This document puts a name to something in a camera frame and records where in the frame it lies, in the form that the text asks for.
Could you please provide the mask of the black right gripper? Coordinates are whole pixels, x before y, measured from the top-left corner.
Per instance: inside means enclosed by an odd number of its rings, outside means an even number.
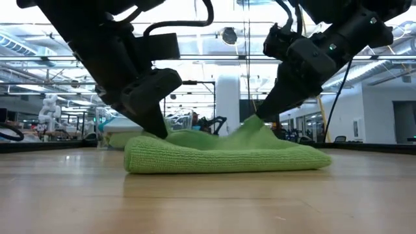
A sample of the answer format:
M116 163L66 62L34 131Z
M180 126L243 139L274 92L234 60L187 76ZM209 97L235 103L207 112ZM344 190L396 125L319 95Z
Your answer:
M255 115L266 120L300 106L322 92L321 85L369 46L393 43L392 28L377 13L358 8L324 32L300 38L287 50L277 69L277 80Z

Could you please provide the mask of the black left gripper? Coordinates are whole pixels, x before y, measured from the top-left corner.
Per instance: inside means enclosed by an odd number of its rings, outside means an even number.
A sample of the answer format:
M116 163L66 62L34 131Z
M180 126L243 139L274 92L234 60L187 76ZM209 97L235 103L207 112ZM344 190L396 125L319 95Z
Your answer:
M159 138L168 132L159 102L179 88L182 80L170 68L154 68L135 44L133 26L106 23L70 40L74 55L97 83L100 98L126 109L126 116Z

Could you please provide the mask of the clear plastic bin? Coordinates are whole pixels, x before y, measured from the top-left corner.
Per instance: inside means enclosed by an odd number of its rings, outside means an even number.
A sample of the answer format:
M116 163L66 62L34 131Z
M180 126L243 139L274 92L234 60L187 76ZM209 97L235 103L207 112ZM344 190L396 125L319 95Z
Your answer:
M165 117L164 122L168 133L191 129L193 114L191 109L180 108ZM125 116L111 114L98 125L98 147L122 150L130 138L146 134L147 132L141 126Z

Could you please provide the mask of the black monitor screen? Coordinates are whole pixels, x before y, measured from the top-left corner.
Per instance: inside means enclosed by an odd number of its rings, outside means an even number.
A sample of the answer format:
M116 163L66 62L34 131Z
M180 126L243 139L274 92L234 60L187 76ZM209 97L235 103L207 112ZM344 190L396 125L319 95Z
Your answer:
M239 100L239 119L240 123L245 121L257 110L258 99L240 99Z

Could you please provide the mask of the white pillar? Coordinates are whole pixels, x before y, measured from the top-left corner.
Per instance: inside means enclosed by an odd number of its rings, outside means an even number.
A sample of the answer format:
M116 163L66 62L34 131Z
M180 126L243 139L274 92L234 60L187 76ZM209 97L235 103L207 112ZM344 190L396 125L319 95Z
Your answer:
M226 136L240 126L240 79L238 75L220 75L216 80L216 115L227 120L218 134Z

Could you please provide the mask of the long ceiling light strip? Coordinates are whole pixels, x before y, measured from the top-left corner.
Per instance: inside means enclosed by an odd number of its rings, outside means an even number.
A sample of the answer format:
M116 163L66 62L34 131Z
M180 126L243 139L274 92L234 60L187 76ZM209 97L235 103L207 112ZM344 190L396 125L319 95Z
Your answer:
M238 55L183 55L180 60L239 60Z

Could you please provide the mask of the white robot figure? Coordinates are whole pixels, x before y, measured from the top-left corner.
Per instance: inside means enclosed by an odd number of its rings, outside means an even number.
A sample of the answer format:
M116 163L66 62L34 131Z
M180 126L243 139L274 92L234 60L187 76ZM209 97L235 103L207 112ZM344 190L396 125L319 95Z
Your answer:
M45 124L45 130L53 132L57 118L61 116L61 107L57 105L58 96L56 94L46 94L42 103L43 106L38 114L40 124Z

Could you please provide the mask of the grey door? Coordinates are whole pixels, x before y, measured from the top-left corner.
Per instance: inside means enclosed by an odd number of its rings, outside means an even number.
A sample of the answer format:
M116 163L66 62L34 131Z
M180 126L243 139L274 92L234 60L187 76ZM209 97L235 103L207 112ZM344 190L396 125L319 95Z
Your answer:
M416 141L416 101L394 101L395 138L397 144Z

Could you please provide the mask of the black distant station frame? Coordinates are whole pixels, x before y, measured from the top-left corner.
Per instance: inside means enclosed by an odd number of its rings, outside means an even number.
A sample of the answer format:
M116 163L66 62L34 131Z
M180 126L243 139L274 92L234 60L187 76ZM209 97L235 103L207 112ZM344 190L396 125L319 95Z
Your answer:
M216 86L214 81L183 81L183 84L160 101L164 116L177 112L196 112L202 118L216 115Z

